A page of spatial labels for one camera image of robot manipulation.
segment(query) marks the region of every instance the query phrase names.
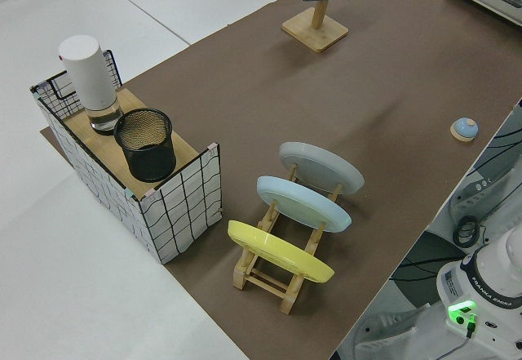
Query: yellow plate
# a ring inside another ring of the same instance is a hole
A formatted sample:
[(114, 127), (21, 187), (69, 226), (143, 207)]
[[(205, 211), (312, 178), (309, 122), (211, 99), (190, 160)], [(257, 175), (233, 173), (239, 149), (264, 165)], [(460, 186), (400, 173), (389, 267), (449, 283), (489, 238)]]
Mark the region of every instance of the yellow plate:
[(228, 236), (261, 258), (293, 274), (302, 274), (307, 280), (327, 282), (334, 275), (334, 271), (315, 256), (251, 225), (230, 220)]

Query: grid pattern storage box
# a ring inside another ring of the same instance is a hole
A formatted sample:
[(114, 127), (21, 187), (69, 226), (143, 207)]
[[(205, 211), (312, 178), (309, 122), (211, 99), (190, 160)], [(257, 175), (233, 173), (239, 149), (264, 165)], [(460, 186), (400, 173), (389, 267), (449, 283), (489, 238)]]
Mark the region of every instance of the grid pattern storage box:
[[(121, 88), (112, 52), (106, 51), (104, 58), (113, 85)], [(161, 182), (142, 183), (128, 173), (114, 138), (91, 130), (67, 72), (31, 87), (31, 92), (82, 181), (160, 263), (187, 250), (221, 219), (218, 144), (197, 153), (173, 132), (177, 159), (174, 172)], [(144, 107), (126, 89), (117, 94), (124, 112)]]

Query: wooden board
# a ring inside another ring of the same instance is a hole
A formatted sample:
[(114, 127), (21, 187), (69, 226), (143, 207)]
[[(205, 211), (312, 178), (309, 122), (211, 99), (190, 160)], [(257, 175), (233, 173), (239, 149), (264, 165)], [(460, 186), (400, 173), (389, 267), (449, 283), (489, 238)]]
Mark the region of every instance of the wooden board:
[(283, 31), (306, 44), (315, 52), (321, 52), (344, 38), (348, 33), (348, 28), (325, 16), (321, 27), (314, 29), (312, 27), (314, 11), (315, 9), (310, 7), (285, 21), (281, 27)]
[[(117, 93), (117, 98), (124, 113), (132, 109), (147, 107), (126, 88), (121, 89)], [(102, 136), (92, 130), (85, 111), (80, 111), (66, 118), (64, 123), (138, 199), (141, 199), (145, 193), (161, 183), (141, 182), (132, 176), (122, 148), (117, 144), (114, 137)], [(176, 172), (196, 158), (198, 153), (175, 132), (172, 132), (172, 144), (174, 145), (176, 156), (176, 167), (174, 169)]]

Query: plate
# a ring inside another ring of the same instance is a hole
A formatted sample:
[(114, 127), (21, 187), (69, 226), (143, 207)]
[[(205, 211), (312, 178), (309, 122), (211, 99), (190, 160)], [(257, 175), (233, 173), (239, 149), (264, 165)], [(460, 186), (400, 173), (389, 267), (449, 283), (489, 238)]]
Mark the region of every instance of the plate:
[(315, 256), (251, 225), (230, 220), (228, 236), (264, 260), (293, 274), (302, 274), (307, 280), (327, 282), (334, 275), (334, 271)]
[(289, 180), (260, 176), (257, 189), (268, 205), (276, 201), (277, 211), (310, 228), (318, 229), (324, 222), (325, 232), (342, 232), (352, 223), (352, 218), (335, 202)]
[(303, 183), (327, 193), (342, 184), (341, 194), (354, 194), (365, 184), (365, 178), (352, 164), (314, 145), (285, 142), (279, 148), (279, 158), (288, 170), (297, 164), (295, 175)]

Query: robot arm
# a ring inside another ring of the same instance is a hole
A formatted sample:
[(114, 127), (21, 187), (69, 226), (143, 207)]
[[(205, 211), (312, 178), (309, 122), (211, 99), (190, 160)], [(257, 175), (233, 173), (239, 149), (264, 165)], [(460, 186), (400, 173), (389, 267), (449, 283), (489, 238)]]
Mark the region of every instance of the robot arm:
[(450, 330), (466, 335), (474, 314), (474, 341), (501, 359), (522, 358), (522, 224), (461, 262), (443, 266), (437, 290)]

